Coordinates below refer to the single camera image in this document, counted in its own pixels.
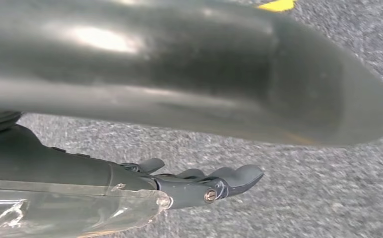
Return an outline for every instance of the yellow object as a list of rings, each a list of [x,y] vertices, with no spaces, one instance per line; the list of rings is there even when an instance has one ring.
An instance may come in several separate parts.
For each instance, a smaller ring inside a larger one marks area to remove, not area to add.
[[[258,8],[269,11],[286,11],[294,8],[295,0],[276,0],[258,6]]]

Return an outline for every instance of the transparent plastic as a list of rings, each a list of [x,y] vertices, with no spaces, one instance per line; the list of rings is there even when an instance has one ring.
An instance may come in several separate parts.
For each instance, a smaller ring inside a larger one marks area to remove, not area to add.
[[[0,181],[0,238],[108,235],[142,227],[170,206],[163,192],[122,189]]]

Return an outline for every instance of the metal bolt head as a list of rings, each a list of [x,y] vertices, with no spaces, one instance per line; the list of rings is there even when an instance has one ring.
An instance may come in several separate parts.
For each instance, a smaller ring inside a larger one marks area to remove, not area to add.
[[[161,206],[163,209],[169,209],[173,205],[173,198],[169,196],[162,196],[158,198],[156,204]]]
[[[216,191],[213,189],[209,189],[206,192],[204,199],[206,202],[214,202],[216,200]]]

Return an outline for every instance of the bolt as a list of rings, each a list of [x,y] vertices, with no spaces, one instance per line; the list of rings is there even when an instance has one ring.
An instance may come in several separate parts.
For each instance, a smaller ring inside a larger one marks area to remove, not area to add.
[[[209,189],[206,192],[204,199],[206,202],[214,202],[216,200],[216,191],[213,189]]]
[[[173,198],[169,196],[160,197],[156,203],[164,209],[169,209],[173,205]]]

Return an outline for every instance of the gray carpet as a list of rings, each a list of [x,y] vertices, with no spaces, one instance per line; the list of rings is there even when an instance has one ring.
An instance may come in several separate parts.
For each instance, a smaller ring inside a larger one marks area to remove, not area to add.
[[[299,0],[288,14],[357,54],[383,78],[383,0]],[[383,139],[318,150],[43,115],[28,115],[22,124],[46,145],[70,152],[117,162],[162,158],[163,172],[244,164],[266,170],[246,194],[169,211],[117,237],[383,238]]]

